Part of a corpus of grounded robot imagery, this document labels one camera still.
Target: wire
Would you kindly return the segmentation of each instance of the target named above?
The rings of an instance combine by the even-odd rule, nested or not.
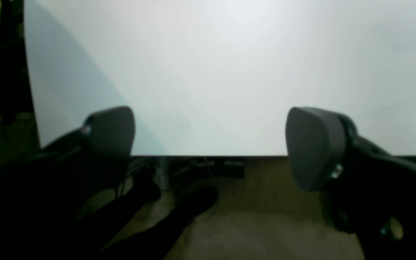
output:
[[[126,174],[124,174],[124,178],[123,178],[123,186],[122,186],[122,194],[120,196],[124,195],[124,186],[126,185]]]
[[[215,180],[215,176],[213,175],[213,172],[211,171],[211,166],[208,163],[208,159],[206,158],[206,156],[204,156],[203,158],[205,158],[205,162],[207,163],[208,171],[209,171],[209,174],[211,176],[211,181],[213,181],[213,184],[216,186],[216,189],[219,192],[219,186],[218,186],[218,183]],[[208,216],[206,219],[203,219],[201,222],[205,222],[205,221],[208,221],[209,219],[211,219],[215,215],[215,213],[218,211],[218,206],[219,206],[219,196],[218,196],[218,200],[216,201],[216,204],[214,205],[214,209],[211,212],[210,216]]]

